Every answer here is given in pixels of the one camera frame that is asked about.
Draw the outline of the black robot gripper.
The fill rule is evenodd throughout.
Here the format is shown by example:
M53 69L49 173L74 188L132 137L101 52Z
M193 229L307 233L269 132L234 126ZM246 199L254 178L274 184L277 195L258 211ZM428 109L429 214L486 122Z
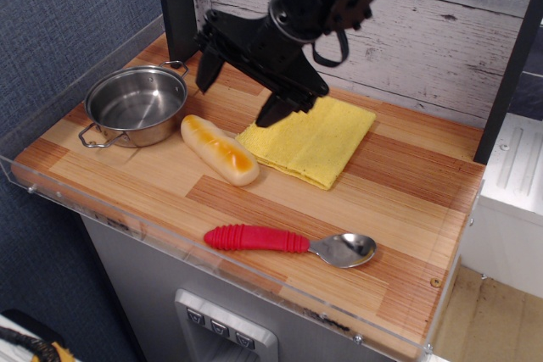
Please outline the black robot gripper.
M308 112L329 88L304 55L304 45L314 38L303 37L302 23L286 0L271 0L267 15L258 19L208 10L196 36L202 51L199 90L206 93L228 63L271 91L256 118L258 127L268 128L293 112Z

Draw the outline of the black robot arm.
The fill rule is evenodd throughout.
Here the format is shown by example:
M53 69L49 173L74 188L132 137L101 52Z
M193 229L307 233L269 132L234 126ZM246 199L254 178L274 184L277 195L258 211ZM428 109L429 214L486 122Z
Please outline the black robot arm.
M206 92L222 66L230 64L271 92L256 119L259 127L307 113L329 87L304 55L304 46L335 33L345 61L350 52L345 32L359 30L372 17L372 1L270 0L258 19L211 9L196 37L202 52L196 84Z

